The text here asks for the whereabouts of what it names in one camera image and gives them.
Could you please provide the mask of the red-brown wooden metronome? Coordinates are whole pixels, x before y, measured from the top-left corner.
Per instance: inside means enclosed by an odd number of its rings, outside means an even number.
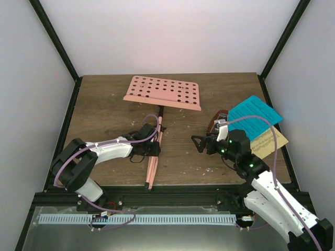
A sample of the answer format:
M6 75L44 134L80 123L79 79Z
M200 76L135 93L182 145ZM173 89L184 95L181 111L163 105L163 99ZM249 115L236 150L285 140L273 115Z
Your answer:
M214 133L219 131L219 127L223 122L228 121L228 110L218 110L218 112L212 117L206 132Z

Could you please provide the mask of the pink tripod music stand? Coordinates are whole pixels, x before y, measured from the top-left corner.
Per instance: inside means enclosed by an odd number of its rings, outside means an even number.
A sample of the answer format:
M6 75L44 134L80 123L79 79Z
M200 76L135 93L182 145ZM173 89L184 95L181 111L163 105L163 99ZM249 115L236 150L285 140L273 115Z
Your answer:
M201 111L198 84L173 79L135 75L123 100L159 106L159 132L155 140L160 144L165 107Z

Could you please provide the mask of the yellow sheet music page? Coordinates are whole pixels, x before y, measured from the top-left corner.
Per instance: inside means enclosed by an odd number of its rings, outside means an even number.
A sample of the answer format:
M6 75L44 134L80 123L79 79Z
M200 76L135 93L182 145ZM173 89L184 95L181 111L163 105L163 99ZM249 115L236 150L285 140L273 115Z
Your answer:
M288 143L288 139L284 137L275 127L272 127L272 129L276 134L277 149L279 150ZM255 154L260 159L264 159L270 154L274 153L274 144L272 130L267 129L260 136L254 139L250 146L253 154Z

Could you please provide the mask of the blue sheet music booklet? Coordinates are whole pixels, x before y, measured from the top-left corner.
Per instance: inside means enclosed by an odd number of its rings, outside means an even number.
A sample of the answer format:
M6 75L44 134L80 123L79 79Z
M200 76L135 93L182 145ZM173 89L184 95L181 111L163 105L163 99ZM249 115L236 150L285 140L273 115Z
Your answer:
M250 96L229 110L228 121L247 116L262 117L272 126L283 120L281 115L255 95ZM250 141L256 139L269 128L269 125L259 118L247 118L228 125L229 131L236 129L244 130Z

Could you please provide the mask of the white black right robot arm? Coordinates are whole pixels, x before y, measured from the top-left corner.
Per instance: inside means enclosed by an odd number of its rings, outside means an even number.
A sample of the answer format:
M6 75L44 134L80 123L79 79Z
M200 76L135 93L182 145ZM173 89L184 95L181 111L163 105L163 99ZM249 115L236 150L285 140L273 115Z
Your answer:
M220 154L232 161L238 176L250 186L248 193L233 196L233 206L259 215L285 240L289 250L331 250L333 225L318 219L273 177L265 162L252 153L246 133L232 130L220 140L218 135L193 135L191 139L200 153Z

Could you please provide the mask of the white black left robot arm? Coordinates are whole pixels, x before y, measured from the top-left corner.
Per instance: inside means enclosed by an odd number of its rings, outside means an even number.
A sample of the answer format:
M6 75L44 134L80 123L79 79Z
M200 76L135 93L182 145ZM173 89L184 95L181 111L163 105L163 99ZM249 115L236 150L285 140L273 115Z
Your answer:
M69 192L76 192L88 199L93 210L103 210L108 201L107 193L90 178L93 168L102 162L134 155L148 156L159 153L153 141L157 127L145 123L138 131L132 131L106 142L84 142L73 139L51 164L51 172L59 175L54 179Z

